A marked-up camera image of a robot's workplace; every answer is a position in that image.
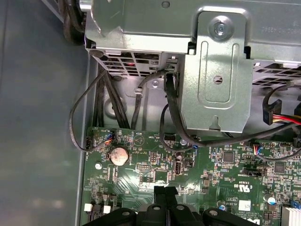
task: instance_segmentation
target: green circuit board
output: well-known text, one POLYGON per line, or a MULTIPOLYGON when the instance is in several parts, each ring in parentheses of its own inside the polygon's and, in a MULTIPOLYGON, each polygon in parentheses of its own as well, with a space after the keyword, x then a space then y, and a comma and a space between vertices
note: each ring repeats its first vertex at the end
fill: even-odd
MULTIPOLYGON (((291 199, 301 200, 300 158, 266 163, 253 151, 253 145, 258 145, 265 157, 280 158, 292 153, 290 143, 257 140, 175 154, 164 149, 158 133, 90 128, 87 146, 102 143, 109 134, 114 135, 111 142, 86 153, 81 225, 120 207, 138 211, 141 205, 153 202, 154 186, 175 186, 178 203, 192 205, 199 213, 223 206, 225 211, 265 226, 278 226, 281 206, 291 199), (110 153, 120 146, 127 150, 128 161, 116 166, 110 153), (267 204, 266 194, 277 203, 267 204)), ((181 146, 179 136, 165 139, 172 147, 181 146)))

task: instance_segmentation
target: power cable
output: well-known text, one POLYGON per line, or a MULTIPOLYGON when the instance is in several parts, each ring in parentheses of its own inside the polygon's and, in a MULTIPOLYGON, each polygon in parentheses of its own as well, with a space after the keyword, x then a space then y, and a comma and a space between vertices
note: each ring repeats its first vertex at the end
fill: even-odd
MULTIPOLYGON (((157 73, 151 74, 147 77, 145 77, 145 79, 143 79, 140 84, 138 85, 138 88, 143 89, 143 86, 149 82, 150 80, 153 79, 157 79, 160 78, 161 76, 164 76, 166 74, 167 71, 162 70, 159 71, 157 73)), ((142 101, 142 92, 141 94, 136 94, 136 101, 135 101, 135 110, 133 113, 133 117, 132 117, 132 122, 131 122, 131 129, 136 129, 136 125, 137 125, 137 120, 138 120, 138 115, 139 115, 139 111, 140 111, 140 107, 141 107, 141 101, 142 101)))

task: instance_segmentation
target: yellow wire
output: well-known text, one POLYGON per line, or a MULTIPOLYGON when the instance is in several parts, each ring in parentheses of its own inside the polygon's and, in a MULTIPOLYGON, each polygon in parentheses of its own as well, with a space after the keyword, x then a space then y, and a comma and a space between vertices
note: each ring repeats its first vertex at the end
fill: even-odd
POLYGON ((301 116, 294 115, 295 118, 301 119, 301 116))

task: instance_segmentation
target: black connector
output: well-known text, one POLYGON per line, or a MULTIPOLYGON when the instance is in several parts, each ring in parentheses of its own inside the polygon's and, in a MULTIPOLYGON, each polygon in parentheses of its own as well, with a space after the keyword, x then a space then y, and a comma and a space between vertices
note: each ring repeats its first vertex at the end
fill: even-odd
POLYGON ((281 114, 281 108, 282 108, 282 101, 279 99, 276 100, 271 105, 262 104, 263 121, 268 125, 273 124, 273 115, 281 114))

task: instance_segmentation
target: screw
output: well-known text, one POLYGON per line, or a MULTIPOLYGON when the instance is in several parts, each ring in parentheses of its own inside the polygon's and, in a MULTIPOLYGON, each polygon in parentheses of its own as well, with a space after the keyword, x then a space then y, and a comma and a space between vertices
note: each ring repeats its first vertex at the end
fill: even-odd
POLYGON ((180 140, 180 144, 181 144, 181 145, 187 145, 187 141, 186 141, 186 140, 183 140, 183 139, 181 139, 181 140, 180 140))
POLYGON ((226 30, 226 25, 224 23, 217 23, 215 25, 215 33, 218 35, 218 36, 222 36, 225 34, 225 30, 226 30))
POLYGON ((217 216, 218 212, 216 212, 215 210, 211 210, 211 211, 209 211, 209 214, 212 216, 217 216))
POLYGON ((178 209, 178 210, 183 210, 183 209, 185 209, 185 207, 183 207, 183 206, 181 206, 181 205, 178 205, 178 206, 177 206, 177 209, 178 209))
POLYGON ((99 162, 97 162, 97 163, 95 164, 95 169, 97 169, 97 170, 101 170, 102 167, 103 167, 102 164, 99 163, 99 162))
POLYGON ((154 80, 154 81, 152 82, 153 88, 158 88, 158 85, 159 85, 159 82, 158 82, 157 80, 154 80))

